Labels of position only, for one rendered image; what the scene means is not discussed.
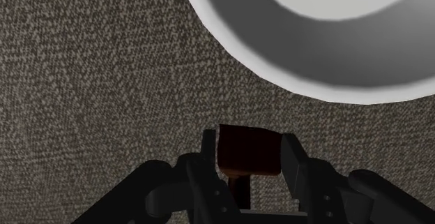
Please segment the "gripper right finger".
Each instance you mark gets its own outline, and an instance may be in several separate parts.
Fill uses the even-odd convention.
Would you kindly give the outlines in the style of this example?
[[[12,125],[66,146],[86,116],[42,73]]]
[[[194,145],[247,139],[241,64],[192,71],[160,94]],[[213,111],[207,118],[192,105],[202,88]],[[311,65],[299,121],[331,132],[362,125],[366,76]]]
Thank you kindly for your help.
[[[435,224],[435,211],[371,170],[347,177],[307,155],[298,138],[282,136],[282,174],[308,224]]]

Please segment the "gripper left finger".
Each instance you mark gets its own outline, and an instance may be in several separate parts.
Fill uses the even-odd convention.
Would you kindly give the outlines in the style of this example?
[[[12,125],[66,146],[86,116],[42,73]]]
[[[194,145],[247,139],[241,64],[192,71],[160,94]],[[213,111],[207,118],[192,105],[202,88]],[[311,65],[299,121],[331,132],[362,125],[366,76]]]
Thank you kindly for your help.
[[[215,171],[214,151],[215,131],[205,130],[200,152],[179,156],[175,166],[142,163],[71,224],[168,224],[178,211],[189,224],[237,224],[241,213]]]

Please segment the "brown wooden mallet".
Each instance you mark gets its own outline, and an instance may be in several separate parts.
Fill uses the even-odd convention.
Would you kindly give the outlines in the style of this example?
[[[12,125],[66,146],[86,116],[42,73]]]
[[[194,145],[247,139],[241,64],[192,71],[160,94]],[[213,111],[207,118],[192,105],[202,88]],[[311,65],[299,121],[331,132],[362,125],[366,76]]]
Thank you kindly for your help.
[[[281,139],[281,133],[265,128],[219,126],[217,166],[228,177],[228,187],[238,208],[251,207],[252,175],[280,174]]]

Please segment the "white bowl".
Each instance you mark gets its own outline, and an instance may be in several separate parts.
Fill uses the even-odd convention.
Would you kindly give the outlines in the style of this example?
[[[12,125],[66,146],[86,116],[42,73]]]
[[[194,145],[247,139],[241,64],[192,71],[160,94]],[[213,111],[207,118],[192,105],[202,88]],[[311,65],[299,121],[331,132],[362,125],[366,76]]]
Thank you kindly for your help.
[[[188,2],[235,60],[292,93],[357,105],[435,95],[435,0],[401,0],[343,21],[274,0]]]

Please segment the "brown woven fabric sofa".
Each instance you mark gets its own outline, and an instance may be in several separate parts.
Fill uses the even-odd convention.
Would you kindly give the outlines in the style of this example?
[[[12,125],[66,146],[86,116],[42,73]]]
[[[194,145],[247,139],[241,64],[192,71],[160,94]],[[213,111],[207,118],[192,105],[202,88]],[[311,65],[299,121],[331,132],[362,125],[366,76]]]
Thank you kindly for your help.
[[[293,133],[435,210],[435,96],[326,103],[232,58],[188,0],[0,0],[0,224],[71,224],[141,163],[206,128]]]

